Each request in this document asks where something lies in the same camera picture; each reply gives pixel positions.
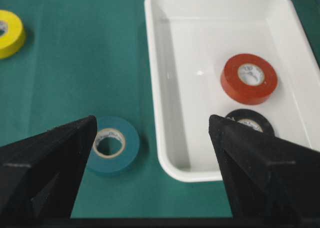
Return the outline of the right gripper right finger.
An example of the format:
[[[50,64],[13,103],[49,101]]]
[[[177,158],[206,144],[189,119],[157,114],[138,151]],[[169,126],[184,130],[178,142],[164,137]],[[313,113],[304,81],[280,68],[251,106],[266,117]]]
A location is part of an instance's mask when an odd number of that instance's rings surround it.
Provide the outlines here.
[[[235,222],[246,227],[319,227],[318,151],[215,114],[208,132]]]

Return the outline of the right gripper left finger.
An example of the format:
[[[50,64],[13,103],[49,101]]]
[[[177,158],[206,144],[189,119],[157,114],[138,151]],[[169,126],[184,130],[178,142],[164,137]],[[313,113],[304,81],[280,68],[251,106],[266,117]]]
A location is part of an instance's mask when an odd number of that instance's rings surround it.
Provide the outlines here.
[[[93,115],[0,148],[0,226],[69,219],[97,134]]]

